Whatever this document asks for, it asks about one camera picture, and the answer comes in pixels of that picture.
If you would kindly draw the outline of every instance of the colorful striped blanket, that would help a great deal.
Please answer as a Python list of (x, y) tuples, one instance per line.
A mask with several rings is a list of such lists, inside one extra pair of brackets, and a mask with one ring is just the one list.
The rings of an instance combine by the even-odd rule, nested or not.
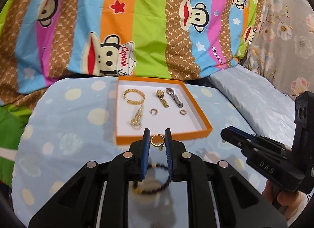
[(209, 76), (244, 55), (262, 6), (263, 0), (9, 0), (0, 14), (0, 102), (33, 108), (40, 89), (69, 73)]

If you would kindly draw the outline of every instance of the black beaded bracelet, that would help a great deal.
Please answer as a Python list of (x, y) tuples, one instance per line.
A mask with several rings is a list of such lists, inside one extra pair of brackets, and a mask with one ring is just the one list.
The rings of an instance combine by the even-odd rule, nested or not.
[[(151, 169), (151, 168), (162, 168), (162, 169), (164, 169), (166, 171), (168, 170), (167, 166), (165, 166), (163, 164), (160, 164), (160, 163), (148, 164), (147, 168), (148, 169)], [(139, 189), (139, 183), (138, 182), (133, 182), (133, 189), (138, 194), (148, 194), (148, 195), (151, 195), (151, 194), (159, 193), (162, 190), (165, 190), (169, 186), (170, 182), (171, 182), (171, 178), (170, 178), (170, 176), (168, 176), (168, 179), (167, 179), (166, 183), (161, 185), (161, 187), (159, 187), (158, 189), (154, 189), (154, 190), (141, 190), (141, 189)]]

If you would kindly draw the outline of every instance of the gold ring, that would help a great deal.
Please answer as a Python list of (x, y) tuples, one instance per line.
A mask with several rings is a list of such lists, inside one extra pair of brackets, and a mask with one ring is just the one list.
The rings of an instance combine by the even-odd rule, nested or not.
[[(160, 143), (160, 144), (155, 144), (155, 143), (153, 142), (153, 138), (154, 138), (155, 136), (161, 137), (161, 138), (162, 138), (162, 143)], [(161, 146), (164, 144), (164, 136), (162, 136), (161, 134), (156, 134), (156, 135), (154, 135), (153, 137), (150, 138), (150, 143), (151, 143), (154, 147), (161, 147)]]
[[(130, 100), (130, 99), (127, 99), (127, 94), (128, 93), (138, 93), (140, 96), (143, 97), (143, 99), (141, 99), (140, 101), (133, 101), (133, 100)], [(127, 101), (127, 103), (129, 104), (132, 104), (132, 105), (141, 105), (144, 103), (145, 101), (145, 94), (143, 92), (141, 92), (140, 90), (138, 89), (126, 89), (123, 93), (123, 98)]]
[(155, 109), (155, 108), (152, 108), (152, 109), (150, 110), (150, 113), (153, 114), (153, 116), (155, 116), (155, 115), (157, 115), (158, 110)]

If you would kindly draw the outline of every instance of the silver screw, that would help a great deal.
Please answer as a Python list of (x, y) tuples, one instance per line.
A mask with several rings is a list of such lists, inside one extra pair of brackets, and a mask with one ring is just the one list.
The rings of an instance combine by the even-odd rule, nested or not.
[(86, 166), (89, 167), (89, 168), (95, 168), (96, 167), (96, 162), (90, 161), (90, 162), (87, 163)]
[(192, 154), (190, 152), (183, 152), (182, 157), (183, 158), (191, 158)]
[(221, 168), (227, 168), (228, 165), (229, 165), (229, 163), (226, 162), (226, 161), (220, 161), (220, 162), (218, 163), (218, 165), (219, 165)]
[(123, 157), (125, 157), (125, 158), (131, 158), (132, 156), (133, 156), (132, 152), (124, 152), (123, 153)]

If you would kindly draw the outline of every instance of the red star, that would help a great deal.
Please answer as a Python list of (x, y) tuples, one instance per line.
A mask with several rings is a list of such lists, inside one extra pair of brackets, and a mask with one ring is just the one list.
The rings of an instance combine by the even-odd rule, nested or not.
[(110, 5), (110, 8), (114, 10), (115, 14), (119, 14), (119, 13), (125, 12), (124, 6), (125, 6), (125, 3), (120, 3), (118, 0), (116, 0), (114, 4)]

